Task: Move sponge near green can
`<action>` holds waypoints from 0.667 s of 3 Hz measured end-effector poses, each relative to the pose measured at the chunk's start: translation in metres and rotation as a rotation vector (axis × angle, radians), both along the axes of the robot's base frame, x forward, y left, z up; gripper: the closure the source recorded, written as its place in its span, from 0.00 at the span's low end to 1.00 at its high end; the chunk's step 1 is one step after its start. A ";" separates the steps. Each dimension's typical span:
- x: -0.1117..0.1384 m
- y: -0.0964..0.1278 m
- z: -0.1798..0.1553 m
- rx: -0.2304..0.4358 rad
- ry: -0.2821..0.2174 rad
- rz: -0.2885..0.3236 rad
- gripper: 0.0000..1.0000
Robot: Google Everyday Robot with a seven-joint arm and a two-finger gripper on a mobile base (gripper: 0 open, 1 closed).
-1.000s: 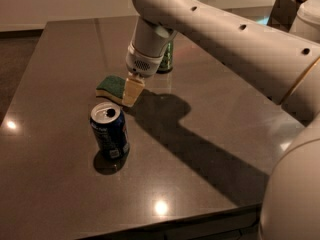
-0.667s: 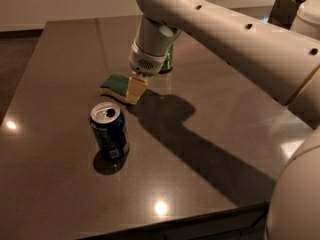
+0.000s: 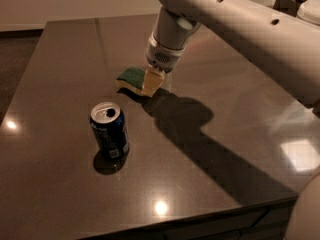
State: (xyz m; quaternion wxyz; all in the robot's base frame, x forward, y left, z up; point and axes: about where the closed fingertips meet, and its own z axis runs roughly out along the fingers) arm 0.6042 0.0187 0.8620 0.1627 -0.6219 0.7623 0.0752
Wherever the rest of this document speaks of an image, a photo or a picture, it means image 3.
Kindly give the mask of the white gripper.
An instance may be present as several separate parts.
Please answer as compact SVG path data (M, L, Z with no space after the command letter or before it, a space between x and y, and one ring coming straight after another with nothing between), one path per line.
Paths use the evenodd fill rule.
M165 72L172 71L180 61L184 50L185 40L178 34L165 36L153 32L149 38L146 58L150 66L145 70L142 91L143 96L152 97L161 87Z

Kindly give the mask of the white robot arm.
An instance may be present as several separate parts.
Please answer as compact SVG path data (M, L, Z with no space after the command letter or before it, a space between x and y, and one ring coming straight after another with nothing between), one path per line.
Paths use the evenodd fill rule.
M218 146L244 144L281 150L293 167L319 156L319 29L249 0L159 0L146 52L151 66L171 71L189 38L205 26L278 86L231 69L215 72L221 88L215 133Z

